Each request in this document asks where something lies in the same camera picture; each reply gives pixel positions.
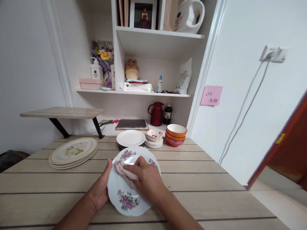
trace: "pink rose pattern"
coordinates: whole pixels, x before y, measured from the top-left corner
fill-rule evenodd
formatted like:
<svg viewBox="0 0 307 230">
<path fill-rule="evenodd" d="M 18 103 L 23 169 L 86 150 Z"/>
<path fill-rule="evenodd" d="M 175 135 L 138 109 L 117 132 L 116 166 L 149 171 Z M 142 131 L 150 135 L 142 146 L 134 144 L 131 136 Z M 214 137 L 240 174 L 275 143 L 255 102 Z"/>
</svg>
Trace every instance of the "pink rose pattern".
<svg viewBox="0 0 307 230">
<path fill-rule="evenodd" d="M 149 158 L 149 164 L 158 167 L 158 166 L 156 165 L 156 163 L 155 163 L 151 158 Z"/>
<path fill-rule="evenodd" d="M 121 209 L 124 211 L 128 211 L 128 209 L 132 210 L 140 203 L 137 199 L 133 200 L 131 192 L 127 191 L 127 194 L 125 194 L 125 192 L 118 190 L 117 195 L 119 196 L 119 202 L 122 204 Z"/>
<path fill-rule="evenodd" d="M 132 151 L 124 151 L 124 153 L 122 154 L 122 156 L 120 157 L 119 161 L 124 161 L 126 158 L 131 157 L 131 156 L 135 156 L 137 153 L 134 152 L 132 153 Z"/>
</svg>

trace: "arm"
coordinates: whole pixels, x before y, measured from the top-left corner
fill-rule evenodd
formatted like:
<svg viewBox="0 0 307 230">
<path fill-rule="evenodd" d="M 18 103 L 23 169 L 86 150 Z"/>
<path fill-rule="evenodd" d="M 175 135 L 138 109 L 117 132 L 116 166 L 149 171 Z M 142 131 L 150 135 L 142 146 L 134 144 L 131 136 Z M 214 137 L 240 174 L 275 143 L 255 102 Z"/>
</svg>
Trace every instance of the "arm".
<svg viewBox="0 0 307 230">
<path fill-rule="evenodd" d="M 174 229 L 203 229 L 166 188 L 156 167 L 139 157 L 134 165 L 125 165 L 124 168 L 139 177 L 140 181 L 133 181 L 138 190 L 159 209 Z"/>
<path fill-rule="evenodd" d="M 108 159 L 108 164 L 102 175 L 53 230 L 83 230 L 88 227 L 97 211 L 109 198 L 106 186 L 111 169 L 112 162 Z"/>
</svg>

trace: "small pink bowl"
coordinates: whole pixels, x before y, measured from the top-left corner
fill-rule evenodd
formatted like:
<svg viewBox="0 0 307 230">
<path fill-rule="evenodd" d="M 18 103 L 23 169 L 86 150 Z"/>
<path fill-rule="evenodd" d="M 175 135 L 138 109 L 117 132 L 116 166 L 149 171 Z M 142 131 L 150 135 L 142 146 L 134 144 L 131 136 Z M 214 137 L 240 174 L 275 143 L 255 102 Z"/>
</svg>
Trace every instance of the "small pink bowl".
<svg viewBox="0 0 307 230">
<path fill-rule="evenodd" d="M 163 132 L 159 131 L 159 130 L 156 130 L 156 129 L 149 129 L 147 132 L 146 132 L 147 136 L 149 136 L 150 138 L 153 138 L 153 139 L 156 139 L 156 140 L 159 140 L 162 135 L 163 135 Z"/>
<path fill-rule="evenodd" d="M 176 141 L 176 140 L 172 140 L 170 138 L 168 138 L 167 136 L 165 136 L 167 143 L 171 146 L 171 147 L 179 147 L 180 145 L 182 145 L 185 140 L 183 141 Z"/>
</svg>

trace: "power outlet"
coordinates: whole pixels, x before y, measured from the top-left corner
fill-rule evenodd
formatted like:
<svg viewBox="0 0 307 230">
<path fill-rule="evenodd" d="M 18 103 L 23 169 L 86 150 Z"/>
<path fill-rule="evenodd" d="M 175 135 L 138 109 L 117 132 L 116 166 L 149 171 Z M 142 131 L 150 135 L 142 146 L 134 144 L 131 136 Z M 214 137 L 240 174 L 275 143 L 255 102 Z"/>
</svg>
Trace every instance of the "power outlet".
<svg viewBox="0 0 307 230">
<path fill-rule="evenodd" d="M 266 45 L 263 49 L 263 52 L 261 54 L 259 61 L 269 61 L 267 59 L 268 54 L 271 52 L 275 52 L 275 55 L 276 55 L 277 51 L 278 51 L 278 47 L 271 47 L 271 46 Z"/>
<path fill-rule="evenodd" d="M 287 57 L 289 49 L 285 49 L 283 47 L 279 47 L 278 51 L 276 52 L 274 60 L 272 62 L 275 63 L 283 63 Z"/>
</svg>

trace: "photo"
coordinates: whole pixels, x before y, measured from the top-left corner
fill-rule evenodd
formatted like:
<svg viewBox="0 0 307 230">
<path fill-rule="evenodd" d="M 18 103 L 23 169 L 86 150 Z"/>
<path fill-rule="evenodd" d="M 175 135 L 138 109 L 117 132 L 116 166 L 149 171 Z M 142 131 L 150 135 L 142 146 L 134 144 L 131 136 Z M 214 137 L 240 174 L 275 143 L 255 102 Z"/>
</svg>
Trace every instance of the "photo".
<svg viewBox="0 0 307 230">
<path fill-rule="evenodd" d="M 134 4 L 134 28 L 151 29 L 153 20 L 153 4 Z"/>
</svg>

